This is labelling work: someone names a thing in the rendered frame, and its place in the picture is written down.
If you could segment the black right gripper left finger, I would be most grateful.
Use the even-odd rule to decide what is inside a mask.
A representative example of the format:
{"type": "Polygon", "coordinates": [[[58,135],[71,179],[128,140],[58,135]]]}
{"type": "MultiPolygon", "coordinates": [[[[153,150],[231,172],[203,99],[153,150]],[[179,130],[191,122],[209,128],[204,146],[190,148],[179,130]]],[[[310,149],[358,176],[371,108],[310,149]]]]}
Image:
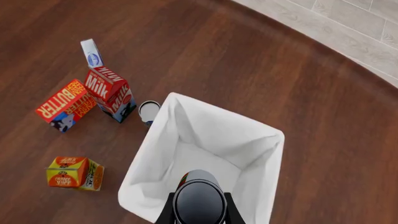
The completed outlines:
{"type": "Polygon", "coordinates": [[[169,193],[167,201],[160,213],[156,224],[176,224],[176,217],[174,212],[175,192],[169,193]]]}

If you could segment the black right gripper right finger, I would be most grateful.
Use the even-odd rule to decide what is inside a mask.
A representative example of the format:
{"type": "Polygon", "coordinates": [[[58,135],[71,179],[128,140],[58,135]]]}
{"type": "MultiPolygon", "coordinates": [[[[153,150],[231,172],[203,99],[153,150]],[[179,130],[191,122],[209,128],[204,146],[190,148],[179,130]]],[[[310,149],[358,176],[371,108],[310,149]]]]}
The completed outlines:
{"type": "Polygon", "coordinates": [[[225,224],[246,224],[233,201],[231,193],[225,192],[224,196],[227,204],[225,224]]]}

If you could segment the red and yellow butter box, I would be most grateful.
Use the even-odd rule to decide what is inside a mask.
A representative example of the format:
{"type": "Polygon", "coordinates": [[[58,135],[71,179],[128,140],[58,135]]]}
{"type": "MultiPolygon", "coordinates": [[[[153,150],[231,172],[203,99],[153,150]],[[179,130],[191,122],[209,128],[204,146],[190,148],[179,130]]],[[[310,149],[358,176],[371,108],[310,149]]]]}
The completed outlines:
{"type": "Polygon", "coordinates": [[[35,112],[46,123],[64,133],[95,106],[94,98],[79,80],[74,79],[41,104],[35,112]]]}

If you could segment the white and blue tin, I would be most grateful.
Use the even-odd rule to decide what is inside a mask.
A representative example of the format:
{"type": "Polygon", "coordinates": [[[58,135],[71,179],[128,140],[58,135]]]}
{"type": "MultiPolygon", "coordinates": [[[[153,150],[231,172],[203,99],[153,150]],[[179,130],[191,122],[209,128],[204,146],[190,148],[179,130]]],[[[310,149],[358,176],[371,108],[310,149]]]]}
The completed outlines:
{"type": "Polygon", "coordinates": [[[157,116],[161,106],[158,102],[153,100],[148,100],[143,102],[143,104],[139,107],[139,116],[141,117],[141,121],[147,126],[150,127],[157,116]]]}

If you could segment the grey tin with red label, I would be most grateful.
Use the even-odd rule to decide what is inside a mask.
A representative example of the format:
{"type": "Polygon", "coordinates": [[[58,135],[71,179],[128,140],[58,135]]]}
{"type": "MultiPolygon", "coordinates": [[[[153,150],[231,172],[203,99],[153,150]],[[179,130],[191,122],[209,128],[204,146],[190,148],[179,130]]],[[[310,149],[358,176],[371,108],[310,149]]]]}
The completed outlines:
{"type": "Polygon", "coordinates": [[[223,224],[226,199],[211,173],[196,169],[186,173],[173,199],[176,224],[223,224]]]}

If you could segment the red milk carton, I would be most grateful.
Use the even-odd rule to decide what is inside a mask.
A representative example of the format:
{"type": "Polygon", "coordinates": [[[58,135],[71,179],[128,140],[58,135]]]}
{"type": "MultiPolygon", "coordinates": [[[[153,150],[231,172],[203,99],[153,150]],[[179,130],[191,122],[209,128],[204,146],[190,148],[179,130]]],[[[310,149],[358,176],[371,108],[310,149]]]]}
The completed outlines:
{"type": "Polygon", "coordinates": [[[90,68],[83,85],[100,109],[119,123],[137,107],[127,81],[106,67],[90,68]]]}

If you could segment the white fabric basket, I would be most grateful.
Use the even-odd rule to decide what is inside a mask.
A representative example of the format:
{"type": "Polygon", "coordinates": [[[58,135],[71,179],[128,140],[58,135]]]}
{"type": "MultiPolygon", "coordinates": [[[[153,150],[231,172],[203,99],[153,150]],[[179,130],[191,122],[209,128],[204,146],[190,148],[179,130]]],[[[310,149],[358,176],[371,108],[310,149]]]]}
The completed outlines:
{"type": "Polygon", "coordinates": [[[183,175],[201,169],[231,193],[246,224],[269,224],[284,139],[276,128],[170,93],[120,186],[119,204],[155,222],[183,175]]]}

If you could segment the orange juice carton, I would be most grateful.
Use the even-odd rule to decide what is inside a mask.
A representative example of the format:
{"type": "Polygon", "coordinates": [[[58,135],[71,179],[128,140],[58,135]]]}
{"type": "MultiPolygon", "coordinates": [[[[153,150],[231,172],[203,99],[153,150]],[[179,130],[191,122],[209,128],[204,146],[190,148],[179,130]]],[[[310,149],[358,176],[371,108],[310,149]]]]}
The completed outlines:
{"type": "Polygon", "coordinates": [[[104,167],[87,157],[58,156],[45,170],[48,186],[101,190],[104,167]]]}

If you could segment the white and blue box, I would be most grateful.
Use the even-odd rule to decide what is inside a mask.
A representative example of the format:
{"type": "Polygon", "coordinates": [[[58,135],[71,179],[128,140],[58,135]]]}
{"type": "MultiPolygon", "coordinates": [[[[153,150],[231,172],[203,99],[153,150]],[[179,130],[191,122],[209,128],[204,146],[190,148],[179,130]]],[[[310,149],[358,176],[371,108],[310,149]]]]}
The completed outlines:
{"type": "Polygon", "coordinates": [[[90,68],[103,67],[103,59],[93,39],[82,40],[81,48],[90,68]]]}

